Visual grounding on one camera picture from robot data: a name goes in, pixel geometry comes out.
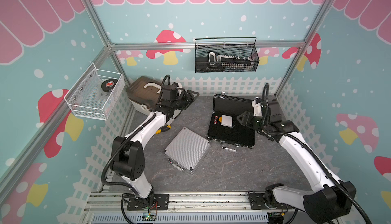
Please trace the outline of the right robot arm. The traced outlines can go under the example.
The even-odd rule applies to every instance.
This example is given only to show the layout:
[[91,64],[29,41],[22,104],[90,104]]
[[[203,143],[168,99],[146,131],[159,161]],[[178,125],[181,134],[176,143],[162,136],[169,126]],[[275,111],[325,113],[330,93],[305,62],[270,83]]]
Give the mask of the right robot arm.
[[244,112],[237,120],[242,126],[253,129],[284,148],[304,173],[311,190],[272,184],[265,188],[266,206],[291,206],[296,212],[304,211],[317,224],[331,224],[333,220],[348,215],[351,208],[355,207],[364,222],[371,223],[369,216],[354,199],[354,185],[342,181],[321,161],[292,121],[282,121],[280,115],[271,113],[268,94],[269,84],[266,84],[262,96],[252,101],[253,112]]

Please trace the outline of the black poker set case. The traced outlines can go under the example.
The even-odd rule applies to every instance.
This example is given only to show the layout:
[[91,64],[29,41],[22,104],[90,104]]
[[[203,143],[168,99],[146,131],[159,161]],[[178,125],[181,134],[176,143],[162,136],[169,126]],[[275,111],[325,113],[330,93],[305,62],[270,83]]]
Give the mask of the black poker set case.
[[[243,112],[253,112],[252,100],[226,95],[224,92],[214,94],[213,113],[210,119],[207,138],[222,144],[236,147],[254,148],[256,132],[237,121],[237,116]],[[233,118],[233,126],[221,126],[219,118],[222,115]]]

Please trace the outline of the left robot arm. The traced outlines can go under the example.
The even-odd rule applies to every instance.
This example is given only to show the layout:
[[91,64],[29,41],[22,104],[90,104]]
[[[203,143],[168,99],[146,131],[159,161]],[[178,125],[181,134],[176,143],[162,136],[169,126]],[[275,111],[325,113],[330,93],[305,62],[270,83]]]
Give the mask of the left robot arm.
[[101,174],[102,184],[125,186],[132,193],[125,194],[124,198],[134,196],[142,209],[154,207],[154,189],[144,174],[144,148],[158,130],[176,118],[176,111],[186,110],[199,95],[198,92],[185,90],[176,82],[170,83],[170,76],[166,75],[159,87],[157,102],[150,109],[147,119],[132,133],[114,139],[111,157]]

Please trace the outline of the silver poker set case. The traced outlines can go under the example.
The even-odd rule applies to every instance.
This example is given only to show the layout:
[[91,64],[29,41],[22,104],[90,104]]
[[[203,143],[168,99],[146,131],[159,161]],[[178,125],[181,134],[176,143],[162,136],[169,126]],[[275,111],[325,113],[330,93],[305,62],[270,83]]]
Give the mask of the silver poker set case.
[[210,148],[210,141],[183,127],[164,150],[177,170],[194,173]]

